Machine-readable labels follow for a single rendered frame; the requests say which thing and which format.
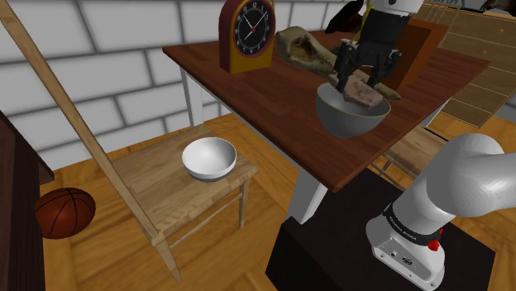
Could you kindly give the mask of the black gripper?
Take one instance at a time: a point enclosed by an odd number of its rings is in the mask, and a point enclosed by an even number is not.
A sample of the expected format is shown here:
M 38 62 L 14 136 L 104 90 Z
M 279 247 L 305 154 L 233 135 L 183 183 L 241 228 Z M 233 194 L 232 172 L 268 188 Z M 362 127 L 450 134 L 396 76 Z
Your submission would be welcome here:
M 350 41 L 343 41 L 340 46 L 334 65 L 338 78 L 337 91 L 344 90 L 349 76 L 356 70 L 357 53 L 360 57 L 363 57 L 368 52 L 368 49 L 378 45 L 389 50 L 392 49 L 402 36 L 409 19 L 409 16 L 400 16 L 370 9 L 360 30 L 357 49 Z M 394 72 L 402 56 L 403 53 L 401 51 L 391 50 L 389 53 L 380 52 L 375 57 L 371 57 L 367 62 L 371 67 L 367 84 L 373 88 L 382 79 L 389 77 Z

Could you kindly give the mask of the pinkish brown bread piece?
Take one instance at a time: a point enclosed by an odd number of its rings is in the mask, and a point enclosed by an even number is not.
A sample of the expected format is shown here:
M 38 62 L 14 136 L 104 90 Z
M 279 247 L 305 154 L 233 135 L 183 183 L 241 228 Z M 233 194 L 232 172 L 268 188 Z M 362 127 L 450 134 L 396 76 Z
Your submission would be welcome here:
M 356 76 L 351 75 L 342 90 L 330 104 L 333 107 L 343 108 L 345 103 L 353 103 L 359 107 L 372 108 L 379 105 L 383 96 L 366 85 Z

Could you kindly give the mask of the dark brown figure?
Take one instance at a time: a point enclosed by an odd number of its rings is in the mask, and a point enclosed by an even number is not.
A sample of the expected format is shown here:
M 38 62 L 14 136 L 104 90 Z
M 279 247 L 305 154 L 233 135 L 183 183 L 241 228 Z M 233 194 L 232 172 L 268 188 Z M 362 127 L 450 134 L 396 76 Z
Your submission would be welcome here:
M 348 2 L 328 23 L 325 33 L 354 32 L 355 36 L 352 39 L 342 41 L 345 45 L 358 45 L 363 41 L 367 42 L 366 33 L 362 30 L 366 25 L 370 10 L 374 7 L 370 0 Z

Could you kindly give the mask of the orange-brown open box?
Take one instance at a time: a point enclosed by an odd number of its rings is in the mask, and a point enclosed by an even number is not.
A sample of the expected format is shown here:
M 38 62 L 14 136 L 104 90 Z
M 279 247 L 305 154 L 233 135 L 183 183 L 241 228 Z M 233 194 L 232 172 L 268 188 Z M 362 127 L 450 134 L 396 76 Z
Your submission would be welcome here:
M 399 90 L 412 83 L 420 75 L 447 31 L 448 26 L 411 19 L 394 46 L 403 55 L 394 72 L 384 78 L 382 84 Z

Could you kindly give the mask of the grey bowl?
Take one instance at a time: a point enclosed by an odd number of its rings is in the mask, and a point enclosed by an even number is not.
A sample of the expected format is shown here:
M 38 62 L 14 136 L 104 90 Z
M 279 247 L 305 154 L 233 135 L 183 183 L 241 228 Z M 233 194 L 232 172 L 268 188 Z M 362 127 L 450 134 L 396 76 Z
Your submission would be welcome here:
M 316 112 L 322 126 L 334 136 L 353 137 L 371 131 L 390 113 L 389 102 L 382 98 L 378 105 L 365 108 L 344 100 L 330 84 L 317 89 Z

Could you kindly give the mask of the tan animal skull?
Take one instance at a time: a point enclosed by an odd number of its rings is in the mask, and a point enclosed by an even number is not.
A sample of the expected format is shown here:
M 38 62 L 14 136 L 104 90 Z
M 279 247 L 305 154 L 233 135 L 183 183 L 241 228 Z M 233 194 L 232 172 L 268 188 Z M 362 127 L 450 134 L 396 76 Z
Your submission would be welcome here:
M 334 65 L 339 54 L 340 46 L 337 48 L 336 52 L 330 51 L 322 46 L 311 33 L 305 31 L 300 26 L 292 26 L 285 30 L 278 31 L 275 34 L 275 40 L 275 53 L 281 59 L 295 67 L 327 78 L 328 82 L 336 88 L 338 78 Z M 351 75 L 356 76 L 368 85 L 367 81 L 370 76 L 365 72 L 356 69 Z M 385 99 L 401 99 L 398 93 L 382 83 L 376 84 L 373 89 L 380 93 Z

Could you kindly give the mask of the light wooden chair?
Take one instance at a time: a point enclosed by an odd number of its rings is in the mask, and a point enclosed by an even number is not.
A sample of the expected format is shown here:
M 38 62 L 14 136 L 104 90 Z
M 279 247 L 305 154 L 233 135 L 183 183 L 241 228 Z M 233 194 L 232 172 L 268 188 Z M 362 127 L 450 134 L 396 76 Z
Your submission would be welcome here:
M 257 166 L 236 153 L 236 164 L 225 178 L 215 182 L 193 178 L 183 165 L 182 153 L 192 141 L 216 137 L 203 124 L 111 161 L 7 0 L 0 0 L 0 22 L 130 208 L 176 282 L 182 278 L 172 254 L 173 245 L 167 241 L 169 237 L 233 191 L 238 194 L 230 200 L 239 203 L 238 225 L 244 226 L 250 182 L 259 172 Z
M 404 191 L 405 187 L 389 176 L 386 173 L 387 169 L 395 165 L 412 179 L 416 179 L 446 143 L 447 139 L 419 125 L 382 154 L 386 158 L 382 168 L 375 164 L 370 166 L 378 171 L 379 176 L 384 176 L 394 186 Z

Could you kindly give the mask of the brown table with white legs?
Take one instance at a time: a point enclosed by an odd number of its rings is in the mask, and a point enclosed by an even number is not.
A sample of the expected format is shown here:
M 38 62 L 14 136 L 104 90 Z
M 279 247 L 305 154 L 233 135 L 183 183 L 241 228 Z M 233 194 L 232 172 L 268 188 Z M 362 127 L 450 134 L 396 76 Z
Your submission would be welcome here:
M 218 43 L 163 49 L 181 69 L 299 168 L 287 215 L 305 223 L 327 192 L 335 193 L 409 131 L 489 67 L 487 60 L 437 48 L 420 75 L 399 90 L 388 116 L 352 138 L 329 134 L 316 113 L 325 79 L 280 57 L 269 68 L 229 74 L 219 66 Z

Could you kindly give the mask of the light wooden chest of drawers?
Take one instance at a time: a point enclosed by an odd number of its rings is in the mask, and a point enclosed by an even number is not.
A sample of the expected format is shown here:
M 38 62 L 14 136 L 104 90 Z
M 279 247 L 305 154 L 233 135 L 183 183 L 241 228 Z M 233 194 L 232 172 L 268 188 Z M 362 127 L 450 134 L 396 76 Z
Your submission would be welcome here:
M 482 126 L 516 94 L 516 17 L 431 3 L 424 3 L 413 17 L 450 27 L 439 45 L 444 50 L 490 62 L 441 110 L 471 126 Z

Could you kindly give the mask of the red and yellow mantel clock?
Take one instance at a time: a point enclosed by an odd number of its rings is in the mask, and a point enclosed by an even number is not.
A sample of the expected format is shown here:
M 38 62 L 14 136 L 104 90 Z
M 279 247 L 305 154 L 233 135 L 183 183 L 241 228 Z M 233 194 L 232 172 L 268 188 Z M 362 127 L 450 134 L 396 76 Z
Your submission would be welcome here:
M 271 66 L 275 10 L 267 0 L 226 0 L 218 22 L 219 64 L 229 74 Z

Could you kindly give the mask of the white bowl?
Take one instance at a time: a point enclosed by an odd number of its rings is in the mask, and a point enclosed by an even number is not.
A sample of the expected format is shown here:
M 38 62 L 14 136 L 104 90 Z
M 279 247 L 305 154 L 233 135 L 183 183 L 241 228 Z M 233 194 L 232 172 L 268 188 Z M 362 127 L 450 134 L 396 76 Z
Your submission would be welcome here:
M 219 137 L 204 137 L 189 143 L 182 153 L 186 171 L 195 179 L 215 182 L 225 178 L 237 161 L 235 147 Z

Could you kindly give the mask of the dark robot stand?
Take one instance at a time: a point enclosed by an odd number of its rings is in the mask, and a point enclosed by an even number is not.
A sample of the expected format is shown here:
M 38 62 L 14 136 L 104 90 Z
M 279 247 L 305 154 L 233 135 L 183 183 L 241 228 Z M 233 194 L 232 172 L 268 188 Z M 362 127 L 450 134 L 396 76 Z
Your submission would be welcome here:
M 328 192 L 304 224 L 281 225 L 269 280 L 278 291 L 422 291 L 378 261 L 366 237 L 366 223 L 401 193 L 369 169 Z M 436 291 L 487 291 L 495 252 L 451 223 L 440 243 L 445 274 Z

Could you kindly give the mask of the orange basketball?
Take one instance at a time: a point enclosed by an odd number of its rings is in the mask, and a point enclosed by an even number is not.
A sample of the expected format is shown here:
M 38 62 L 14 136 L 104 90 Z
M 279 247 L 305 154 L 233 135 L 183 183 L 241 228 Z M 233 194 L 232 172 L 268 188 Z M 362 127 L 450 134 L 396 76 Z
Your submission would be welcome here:
M 96 203 L 79 188 L 58 188 L 40 197 L 34 204 L 36 220 L 47 239 L 74 236 L 93 220 Z

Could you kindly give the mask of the dark wooden cabinet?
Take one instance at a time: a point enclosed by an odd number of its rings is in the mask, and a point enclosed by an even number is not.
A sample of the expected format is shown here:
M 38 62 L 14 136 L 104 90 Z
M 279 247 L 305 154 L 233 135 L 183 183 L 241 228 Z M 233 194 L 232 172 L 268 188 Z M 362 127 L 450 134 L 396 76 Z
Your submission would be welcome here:
M 41 228 L 34 205 L 54 175 L 0 112 L 0 291 L 45 291 Z

